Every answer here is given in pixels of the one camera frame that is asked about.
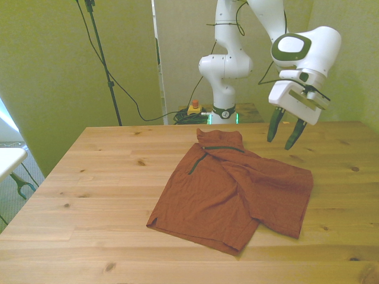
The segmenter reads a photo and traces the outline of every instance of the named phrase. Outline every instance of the light stand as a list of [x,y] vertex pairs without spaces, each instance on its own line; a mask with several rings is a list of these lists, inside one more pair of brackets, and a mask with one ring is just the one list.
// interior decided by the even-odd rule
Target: light stand
[[116,116],[117,116],[118,124],[119,124],[119,126],[123,126],[122,123],[121,123],[120,113],[118,112],[117,102],[116,102],[116,98],[115,98],[114,91],[113,91],[114,82],[111,81],[111,79],[110,79],[109,71],[108,71],[108,68],[107,68],[107,64],[105,62],[104,53],[102,52],[102,48],[101,48],[99,34],[98,34],[97,28],[96,28],[95,18],[94,18],[94,14],[93,14],[94,10],[92,9],[92,6],[95,6],[95,0],[84,0],[84,1],[85,1],[85,5],[87,7],[87,11],[89,12],[89,15],[91,16],[92,25],[94,26],[95,35],[96,35],[96,39],[97,39],[97,44],[99,45],[99,50],[100,50],[100,55],[101,55],[101,61],[102,61],[102,64],[104,66],[104,69],[105,69],[105,74],[107,75],[108,87],[109,87],[109,90],[111,91],[111,96],[112,96],[112,100],[113,100],[114,109],[116,111]]

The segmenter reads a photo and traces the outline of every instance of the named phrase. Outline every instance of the wood knot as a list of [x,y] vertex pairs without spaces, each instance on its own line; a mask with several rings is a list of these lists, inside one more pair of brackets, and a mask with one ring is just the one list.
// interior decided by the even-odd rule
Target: wood knot
[[113,269],[115,269],[115,267],[116,267],[116,264],[115,264],[114,262],[111,262],[111,263],[109,263],[109,264],[106,266],[105,271],[106,271],[106,272],[112,271]]

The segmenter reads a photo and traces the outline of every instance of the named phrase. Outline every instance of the green trim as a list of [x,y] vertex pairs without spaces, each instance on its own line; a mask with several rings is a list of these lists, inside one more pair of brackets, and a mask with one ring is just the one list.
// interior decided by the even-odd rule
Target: green trim
[[200,159],[198,159],[198,160],[196,161],[196,163],[194,164],[194,166],[192,167],[192,169],[191,169],[191,171],[188,173],[188,175],[190,175],[191,173],[194,172],[194,170],[195,170],[196,167],[197,167],[197,164],[199,164],[199,162],[200,162],[201,160],[203,160],[205,157],[207,157],[207,155],[208,155],[208,153],[205,153],[205,154],[203,155],[203,157],[201,157]]
[[219,117],[221,117],[223,120],[227,120],[228,118],[232,116],[232,114],[236,112],[236,106],[234,106],[233,108],[222,109],[222,108],[216,108],[213,105],[212,111],[215,114],[219,115]]
[[245,152],[245,151],[243,151],[241,149],[238,149],[238,148],[235,148],[235,147],[230,147],[230,146],[211,146],[211,147],[203,147],[203,149],[206,149],[206,150],[231,149],[231,150],[239,151],[241,153]]
[[[295,38],[298,38],[299,40],[302,40],[304,42],[303,48],[299,52],[284,52],[284,51],[279,50],[279,47],[278,47],[279,42],[285,37],[295,37]],[[273,58],[279,61],[301,60],[308,54],[311,44],[312,44],[312,41],[307,37],[303,37],[302,35],[291,34],[291,33],[283,34],[280,37],[278,37],[277,40],[275,40],[274,44],[271,47],[271,54]]]

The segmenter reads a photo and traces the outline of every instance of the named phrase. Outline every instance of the yellow-green wall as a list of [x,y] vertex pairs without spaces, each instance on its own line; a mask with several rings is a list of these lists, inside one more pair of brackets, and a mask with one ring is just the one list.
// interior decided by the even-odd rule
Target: yellow-green wall
[[[162,115],[151,0],[97,0],[94,16],[110,72],[145,118]],[[162,124],[115,94],[124,125]],[[45,176],[85,127],[118,125],[74,0],[0,2],[0,96]]]
[[323,88],[330,108],[320,120],[359,120],[379,133],[379,1],[314,0],[309,29],[320,25],[342,36]]

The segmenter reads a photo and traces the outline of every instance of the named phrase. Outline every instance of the orange shirt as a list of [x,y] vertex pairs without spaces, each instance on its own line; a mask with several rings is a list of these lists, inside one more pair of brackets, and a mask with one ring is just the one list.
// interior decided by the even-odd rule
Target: orange shirt
[[238,255],[259,223],[298,238],[313,187],[309,170],[245,150],[239,132],[197,130],[147,226]]

